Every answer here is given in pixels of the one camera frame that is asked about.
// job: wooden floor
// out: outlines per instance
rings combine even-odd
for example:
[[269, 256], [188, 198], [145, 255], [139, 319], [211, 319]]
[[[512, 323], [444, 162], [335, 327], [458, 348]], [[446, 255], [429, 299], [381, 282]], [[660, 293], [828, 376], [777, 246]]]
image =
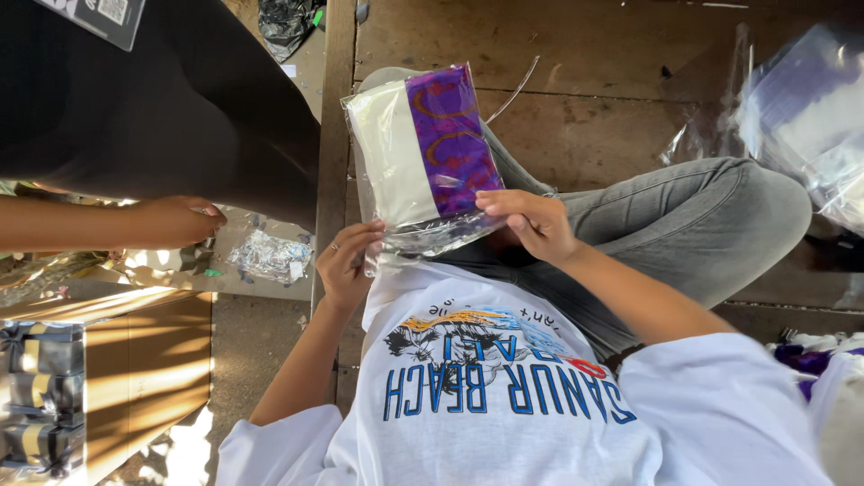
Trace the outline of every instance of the wooden floor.
[[[356, 186], [346, 177], [353, 167], [338, 98], [380, 67], [429, 70], [468, 61], [486, 118], [540, 55], [524, 90], [490, 127], [537, 179], [562, 192], [601, 189], [663, 167], [658, 155], [681, 127], [682, 109], [718, 99], [740, 22], [749, 25], [761, 62], [819, 20], [851, 18], [840, 0], [730, 3], [745, 8], [647, 0], [376, 0], [368, 20], [352, 26], [345, 16], [353, 3], [332, 0], [328, 14], [343, 20], [327, 19], [319, 242], [360, 219]], [[813, 272], [811, 260], [811, 249], [800, 244], [715, 311], [762, 342], [786, 326], [812, 334], [864, 330], [864, 315], [856, 312], [864, 310], [864, 276]], [[316, 303], [320, 297], [318, 291]], [[358, 313], [335, 372], [335, 399], [344, 413], [362, 339]]]

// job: cardboard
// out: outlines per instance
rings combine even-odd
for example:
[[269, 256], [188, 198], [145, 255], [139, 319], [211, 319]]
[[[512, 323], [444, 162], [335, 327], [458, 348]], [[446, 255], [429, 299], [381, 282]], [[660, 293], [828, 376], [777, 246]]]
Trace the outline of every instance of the cardboard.
[[209, 399], [211, 294], [142, 289], [0, 319], [85, 325], [86, 479], [96, 484]]

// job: sleeve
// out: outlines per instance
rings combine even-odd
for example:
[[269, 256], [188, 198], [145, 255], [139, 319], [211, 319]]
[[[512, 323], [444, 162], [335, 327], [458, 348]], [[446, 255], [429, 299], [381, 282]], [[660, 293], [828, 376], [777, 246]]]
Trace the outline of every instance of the sleeve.
[[240, 420], [219, 447], [216, 486], [314, 484], [341, 423], [335, 405], [309, 408], [263, 427]]
[[794, 374], [749, 337], [649, 346], [624, 361], [619, 383], [664, 455], [716, 484], [831, 484]]

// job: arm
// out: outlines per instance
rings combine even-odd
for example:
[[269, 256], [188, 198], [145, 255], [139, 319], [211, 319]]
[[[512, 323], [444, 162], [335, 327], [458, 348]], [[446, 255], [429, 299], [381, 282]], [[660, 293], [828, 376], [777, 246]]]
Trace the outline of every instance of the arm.
[[526, 250], [584, 285], [645, 343], [737, 332], [681, 292], [577, 240], [561, 201], [520, 190], [478, 191], [477, 197], [488, 214], [508, 215]]
[[252, 411], [250, 423], [272, 424], [327, 403], [327, 384], [342, 331], [372, 284], [362, 268], [351, 267], [351, 261], [366, 245], [381, 239], [382, 229], [377, 221], [347, 227], [334, 240], [339, 249], [329, 246], [318, 257], [316, 267], [326, 295]]
[[97, 208], [0, 195], [0, 253], [182, 248], [213, 235], [226, 222], [200, 197]]

